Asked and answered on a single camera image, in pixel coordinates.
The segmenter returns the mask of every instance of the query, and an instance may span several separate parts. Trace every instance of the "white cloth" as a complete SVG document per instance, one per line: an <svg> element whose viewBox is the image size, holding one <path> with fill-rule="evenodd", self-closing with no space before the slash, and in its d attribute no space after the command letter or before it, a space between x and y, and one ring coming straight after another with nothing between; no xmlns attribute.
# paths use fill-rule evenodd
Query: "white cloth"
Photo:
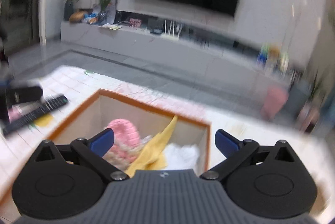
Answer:
<svg viewBox="0 0 335 224"><path fill-rule="evenodd" d="M196 170L200 153L196 145L184 145L181 147L172 143L165 147L164 155L167 167L163 170Z"/></svg>

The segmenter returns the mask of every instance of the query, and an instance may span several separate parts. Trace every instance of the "black remote control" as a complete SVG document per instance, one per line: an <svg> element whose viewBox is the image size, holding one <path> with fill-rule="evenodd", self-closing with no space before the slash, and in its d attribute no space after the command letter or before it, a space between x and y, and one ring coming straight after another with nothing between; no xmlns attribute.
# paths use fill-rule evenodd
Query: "black remote control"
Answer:
<svg viewBox="0 0 335 224"><path fill-rule="evenodd" d="M46 100L37 109L6 125L2 130L3 135L6 136L11 132L22 128L25 125L30 124L31 122L42 117L43 115L64 106L65 104L67 104L67 102L68 99L64 95Z"/></svg>

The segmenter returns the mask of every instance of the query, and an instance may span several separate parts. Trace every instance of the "blue gripper pad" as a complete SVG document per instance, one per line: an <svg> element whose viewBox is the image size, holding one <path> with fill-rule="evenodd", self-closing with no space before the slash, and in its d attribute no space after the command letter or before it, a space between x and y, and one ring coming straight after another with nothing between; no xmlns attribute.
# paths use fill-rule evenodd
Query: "blue gripper pad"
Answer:
<svg viewBox="0 0 335 224"><path fill-rule="evenodd" d="M218 130L215 134L215 145L226 158L229 158L243 147L243 142L224 130Z"/></svg>
<svg viewBox="0 0 335 224"><path fill-rule="evenodd" d="M114 144L114 132L112 129L105 129L88 140L88 142L88 148L96 155L102 157Z"/></svg>

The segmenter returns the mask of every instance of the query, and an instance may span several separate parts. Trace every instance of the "silver bolt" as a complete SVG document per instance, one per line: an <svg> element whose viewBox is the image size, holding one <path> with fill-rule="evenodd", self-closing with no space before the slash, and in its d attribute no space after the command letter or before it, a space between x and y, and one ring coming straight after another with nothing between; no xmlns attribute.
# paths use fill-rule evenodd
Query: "silver bolt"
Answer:
<svg viewBox="0 0 335 224"><path fill-rule="evenodd" d="M113 180L124 180L127 178L127 175L122 171L115 171L111 174Z"/></svg>
<svg viewBox="0 0 335 224"><path fill-rule="evenodd" d="M219 173L217 173L213 170L209 170L209 171L203 173L202 176L205 179L212 180L212 179L217 179L219 177Z"/></svg>

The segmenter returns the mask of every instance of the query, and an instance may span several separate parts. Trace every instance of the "open box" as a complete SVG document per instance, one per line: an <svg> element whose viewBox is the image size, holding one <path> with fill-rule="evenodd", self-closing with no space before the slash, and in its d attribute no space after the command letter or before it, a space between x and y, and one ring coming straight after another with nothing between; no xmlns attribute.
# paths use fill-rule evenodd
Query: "open box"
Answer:
<svg viewBox="0 0 335 224"><path fill-rule="evenodd" d="M197 145L200 156L195 173L200 175L208 170L210 125L107 90L100 89L81 104L55 129L51 139L57 145L79 137L89 139L119 118L131 121L144 138L162 132L175 115L178 122L169 143Z"/></svg>

